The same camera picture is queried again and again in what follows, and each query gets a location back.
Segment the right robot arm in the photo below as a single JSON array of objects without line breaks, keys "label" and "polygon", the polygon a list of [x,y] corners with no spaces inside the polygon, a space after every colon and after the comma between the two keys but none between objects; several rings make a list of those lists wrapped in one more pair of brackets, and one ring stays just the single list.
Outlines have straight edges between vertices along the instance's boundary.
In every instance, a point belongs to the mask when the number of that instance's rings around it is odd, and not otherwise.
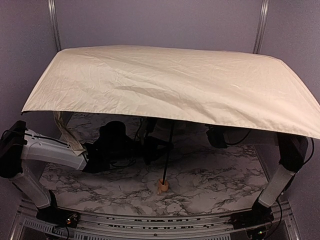
[{"label": "right robot arm", "polygon": [[302,135],[255,130],[252,128],[205,125],[207,139],[216,149],[226,149],[240,144],[277,143],[280,159],[272,178],[259,194],[250,210],[234,213],[229,222],[241,229],[273,221],[272,206],[291,185],[295,175],[310,160],[306,158],[308,139]]}]

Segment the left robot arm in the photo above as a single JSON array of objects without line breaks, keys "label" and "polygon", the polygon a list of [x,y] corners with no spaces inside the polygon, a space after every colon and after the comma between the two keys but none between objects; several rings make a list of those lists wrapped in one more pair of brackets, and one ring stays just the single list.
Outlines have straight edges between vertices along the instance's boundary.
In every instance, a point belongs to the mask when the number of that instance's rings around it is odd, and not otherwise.
[{"label": "left robot arm", "polygon": [[130,138],[123,122],[110,121],[99,128],[94,143],[81,144],[80,153],[75,153],[69,143],[40,135],[19,120],[0,138],[0,176],[10,180],[33,201],[37,219],[59,227],[76,228],[80,214],[59,208],[55,194],[39,182],[25,161],[53,163],[91,174],[122,169],[117,161],[127,161],[131,166],[135,158],[142,158],[148,165],[163,155],[169,156],[174,148],[171,139],[164,141],[149,135],[156,122],[155,118],[146,118],[134,138]]}]

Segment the beige folding umbrella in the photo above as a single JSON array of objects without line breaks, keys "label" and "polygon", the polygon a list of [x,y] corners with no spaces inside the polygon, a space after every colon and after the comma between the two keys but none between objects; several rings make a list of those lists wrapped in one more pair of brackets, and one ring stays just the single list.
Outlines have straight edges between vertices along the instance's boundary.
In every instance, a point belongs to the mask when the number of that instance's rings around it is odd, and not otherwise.
[{"label": "beige folding umbrella", "polygon": [[140,45],[58,52],[22,113],[129,115],[320,137],[320,105],[282,60]]}]

